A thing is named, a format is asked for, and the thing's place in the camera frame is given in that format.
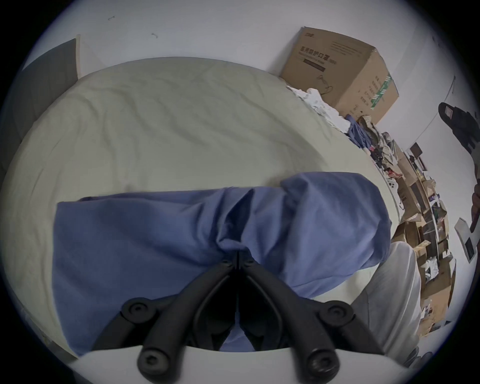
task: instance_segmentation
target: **blue cloth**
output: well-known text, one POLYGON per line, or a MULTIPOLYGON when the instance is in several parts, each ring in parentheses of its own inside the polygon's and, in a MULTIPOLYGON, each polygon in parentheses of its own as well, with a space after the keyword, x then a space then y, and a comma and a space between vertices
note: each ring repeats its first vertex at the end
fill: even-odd
POLYGON ((345 120, 350 121, 350 129, 348 130, 348 137, 358 148, 369 149, 372 146, 372 141, 368 137, 365 130, 355 121, 351 115, 346 115, 345 120))
MULTIPOLYGON (((82 355, 122 304, 179 293, 237 250, 302 297, 331 290, 388 257, 391 222, 359 174, 310 172, 280 188, 89 197, 57 206, 53 295, 69 346, 82 355)), ((222 350, 251 350, 239 329, 222 350)))

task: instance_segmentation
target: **gray panel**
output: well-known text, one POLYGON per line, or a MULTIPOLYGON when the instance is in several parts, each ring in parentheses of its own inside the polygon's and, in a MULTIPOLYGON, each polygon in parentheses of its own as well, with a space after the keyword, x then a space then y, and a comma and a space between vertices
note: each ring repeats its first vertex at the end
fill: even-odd
POLYGON ((13 155, 33 123, 76 83, 76 40, 44 53, 19 72, 0 116, 0 185, 13 155))

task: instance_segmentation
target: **bed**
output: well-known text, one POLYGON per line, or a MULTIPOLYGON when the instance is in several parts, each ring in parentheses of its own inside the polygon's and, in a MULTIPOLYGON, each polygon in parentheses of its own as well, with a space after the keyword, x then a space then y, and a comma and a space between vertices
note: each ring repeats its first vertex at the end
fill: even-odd
MULTIPOLYGON (((74 354, 52 298, 56 205, 131 191, 277 186, 299 172, 355 172, 399 222, 371 159, 286 88, 239 64, 194 58, 123 63, 78 79, 25 130, 0 192, 6 279, 33 323, 74 354)), ((352 303, 375 267, 318 300, 352 303)))

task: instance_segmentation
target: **cardboard box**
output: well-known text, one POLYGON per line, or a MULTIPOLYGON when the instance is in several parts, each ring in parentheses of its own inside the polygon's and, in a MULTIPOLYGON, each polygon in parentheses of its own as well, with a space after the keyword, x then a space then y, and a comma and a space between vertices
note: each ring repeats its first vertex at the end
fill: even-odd
POLYGON ((448 240, 445 239, 438 243, 438 254, 441 255, 442 253, 448 250, 448 240))
MULTIPOLYGON (((430 280, 426 286, 425 290, 421 293, 420 298, 426 300, 429 297, 435 295, 436 293, 444 290, 445 288, 450 289, 452 285, 452 277, 450 273, 450 261, 447 259, 439 260, 438 262, 438 275, 435 279, 430 280)), ((448 303, 448 298, 450 296, 450 291, 448 291, 446 303, 448 303)))
POLYGON ((318 89, 343 117, 370 115, 374 124, 398 99, 377 49, 360 40, 304 27, 280 75, 297 89, 318 89))
POLYGON ((422 182, 420 180, 417 180, 412 185, 410 185, 410 189, 415 195, 415 199, 419 203, 422 213, 430 211, 430 202, 428 200, 427 193, 423 188, 422 182))
POLYGON ((427 225, 427 222, 425 221, 425 218, 423 216, 420 217, 420 221, 417 221, 417 228, 423 228, 425 225, 427 225))
MULTIPOLYGON (((420 276, 424 281, 425 275, 422 275, 423 268, 419 268, 420 276)), ((430 280, 420 289, 420 306, 422 309, 430 305, 432 312, 420 321, 419 335, 425 336, 430 332, 433 324, 442 321, 445 318, 448 305, 453 293, 453 277, 450 273, 450 260, 443 259, 439 261, 439 274, 430 280)))
POLYGON ((430 245, 428 240, 422 241, 416 247, 413 247, 413 251, 415 252, 417 259, 421 256, 427 256, 427 247, 430 245))
POLYGON ((397 152, 397 157, 398 157, 398 167, 402 171, 403 177, 405 178, 405 181, 408 186, 414 184, 418 179, 417 172, 413 168, 412 164, 410 163, 410 160, 407 158, 407 156, 400 150, 397 152))
POLYGON ((421 214, 420 205, 415 198, 412 190, 407 186, 404 178, 399 178, 396 180, 398 184, 398 196, 403 203, 405 212, 402 216, 401 222, 407 221, 414 217, 416 214, 421 214))
POLYGON ((450 298, 450 287, 444 288, 440 292, 436 292, 435 294, 429 297, 429 300, 431 300, 430 308, 432 312, 420 321, 420 325, 419 325, 420 337, 426 336, 430 332, 432 326, 435 323, 438 323, 445 318, 445 315, 448 309, 449 298, 450 298))
MULTIPOLYGON (((420 246, 420 234, 417 228, 416 223, 409 223, 405 222, 400 224, 395 231, 395 234, 392 237, 392 242, 396 241, 404 241, 405 243, 408 243, 410 247, 412 247, 414 250, 416 247, 420 246)), ((420 248, 418 248, 418 251, 420 254, 423 254, 424 252, 422 249, 424 249, 427 245, 429 245, 430 242, 425 242, 422 243, 420 248)))
POLYGON ((435 195, 435 187, 437 186, 437 183, 434 179, 425 180, 422 184, 428 197, 435 195))

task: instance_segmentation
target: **green stripe on box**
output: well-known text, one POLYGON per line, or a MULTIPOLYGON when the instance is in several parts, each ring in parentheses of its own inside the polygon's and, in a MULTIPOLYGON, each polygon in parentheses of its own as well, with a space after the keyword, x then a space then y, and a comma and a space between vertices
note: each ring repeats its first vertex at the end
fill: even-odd
POLYGON ((385 79, 384 83, 382 84, 382 86, 380 87, 378 92, 370 100, 370 102, 372 103, 372 106, 370 107, 370 109, 375 108, 375 106, 378 104, 378 102, 380 101, 380 99, 382 98, 384 93, 387 91, 387 88, 388 88, 391 81, 392 81, 392 76, 390 76, 390 74, 388 74, 387 78, 385 79))

